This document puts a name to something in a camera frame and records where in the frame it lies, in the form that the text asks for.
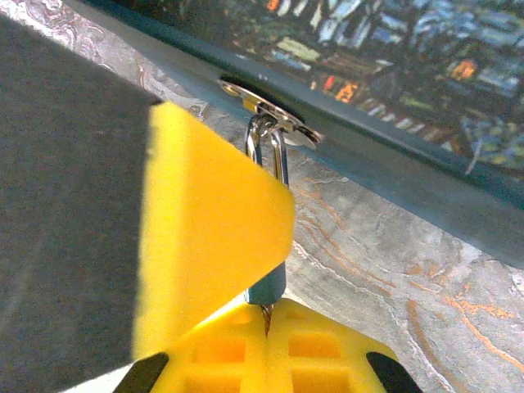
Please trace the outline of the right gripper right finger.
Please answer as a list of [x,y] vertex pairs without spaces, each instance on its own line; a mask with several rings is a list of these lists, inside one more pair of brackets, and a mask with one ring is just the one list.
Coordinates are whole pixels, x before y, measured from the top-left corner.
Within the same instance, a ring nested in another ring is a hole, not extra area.
[[273,307],[267,392],[420,392],[387,345],[290,299]]

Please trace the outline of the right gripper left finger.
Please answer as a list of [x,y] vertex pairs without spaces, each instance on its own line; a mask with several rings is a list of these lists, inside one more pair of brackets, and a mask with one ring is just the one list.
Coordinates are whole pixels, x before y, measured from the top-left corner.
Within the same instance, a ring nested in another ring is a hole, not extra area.
[[265,321],[258,305],[236,305],[185,337],[142,355],[115,392],[262,392],[266,387]]

